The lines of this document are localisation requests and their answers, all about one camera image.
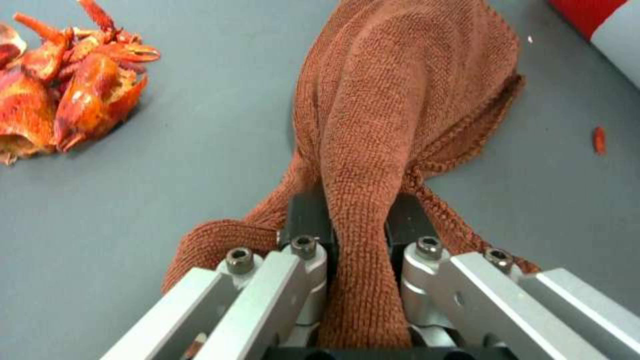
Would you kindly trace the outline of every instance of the metal joint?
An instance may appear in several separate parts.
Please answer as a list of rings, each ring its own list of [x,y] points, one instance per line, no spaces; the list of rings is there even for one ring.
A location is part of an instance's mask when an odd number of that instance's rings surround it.
[[[300,235],[291,240],[291,252],[303,260],[316,256],[317,240],[311,235]]]
[[[513,256],[505,250],[490,247],[485,250],[484,258],[504,274],[511,272]]]
[[[416,241],[416,254],[427,260],[439,260],[442,257],[442,243],[434,236],[421,236]]]
[[[246,274],[253,270],[253,251],[246,247],[236,247],[227,253],[225,261],[231,274]]]

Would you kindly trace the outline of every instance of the brown towel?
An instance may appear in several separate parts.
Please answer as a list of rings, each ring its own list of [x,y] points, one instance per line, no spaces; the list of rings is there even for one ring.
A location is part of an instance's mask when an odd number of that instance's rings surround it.
[[[282,182],[243,221],[187,234],[163,291],[232,247],[273,250],[289,198],[322,180],[340,259],[319,344],[410,345],[383,223],[399,192],[414,193],[453,254],[488,246],[423,182],[480,152],[524,83],[517,55],[482,0],[341,1],[302,66]]]

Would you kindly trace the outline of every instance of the red cloth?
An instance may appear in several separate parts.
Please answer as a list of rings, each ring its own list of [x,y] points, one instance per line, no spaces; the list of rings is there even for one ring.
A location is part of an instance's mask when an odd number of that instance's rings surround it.
[[[593,32],[627,0],[550,0],[580,33],[591,40]]]

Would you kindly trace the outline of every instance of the red and white object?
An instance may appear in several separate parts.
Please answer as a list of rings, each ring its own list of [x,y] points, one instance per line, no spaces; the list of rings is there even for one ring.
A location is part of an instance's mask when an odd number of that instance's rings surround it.
[[[640,88],[640,0],[550,0]]]

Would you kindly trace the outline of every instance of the small debris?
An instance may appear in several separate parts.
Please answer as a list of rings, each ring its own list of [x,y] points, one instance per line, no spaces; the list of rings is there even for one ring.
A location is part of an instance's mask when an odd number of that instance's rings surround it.
[[[596,127],[593,130],[593,149],[595,150],[596,154],[601,156],[607,153],[607,148],[605,147],[604,129],[602,129],[600,126]]]

